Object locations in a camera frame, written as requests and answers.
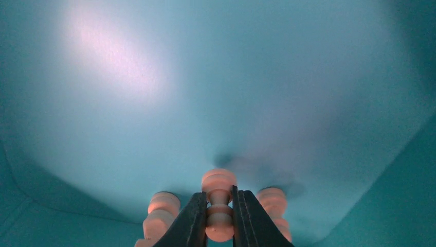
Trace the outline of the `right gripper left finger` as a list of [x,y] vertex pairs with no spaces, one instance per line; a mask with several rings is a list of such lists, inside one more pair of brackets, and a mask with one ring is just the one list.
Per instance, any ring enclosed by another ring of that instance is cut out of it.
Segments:
[[154,247],[206,247],[207,197],[196,192]]

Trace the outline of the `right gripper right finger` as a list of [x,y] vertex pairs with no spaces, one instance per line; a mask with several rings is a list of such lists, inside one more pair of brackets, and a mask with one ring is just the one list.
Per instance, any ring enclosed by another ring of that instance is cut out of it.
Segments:
[[232,208],[236,247],[294,247],[279,232],[273,220],[250,190],[232,187]]

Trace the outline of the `light pawn piece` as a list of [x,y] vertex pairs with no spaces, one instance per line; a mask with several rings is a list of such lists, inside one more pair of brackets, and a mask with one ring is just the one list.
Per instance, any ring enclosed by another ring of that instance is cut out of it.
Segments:
[[256,198],[272,219],[280,233],[289,241],[292,241],[292,235],[289,229],[289,223],[283,218],[287,209],[287,200],[282,189],[269,187],[260,190]]
[[162,191],[153,195],[142,224],[144,238],[138,239],[134,247],[155,245],[178,216],[180,207],[181,202],[173,193]]
[[206,193],[210,206],[206,212],[207,237],[215,242],[225,242],[233,238],[232,189],[237,186],[235,174],[227,169],[215,168],[202,177],[201,189]]

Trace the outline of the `teal tray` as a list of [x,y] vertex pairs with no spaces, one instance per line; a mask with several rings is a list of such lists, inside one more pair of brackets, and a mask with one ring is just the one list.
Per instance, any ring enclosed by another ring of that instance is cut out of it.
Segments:
[[37,203],[141,223],[209,169],[326,237],[435,114],[435,1],[1,1],[1,140]]

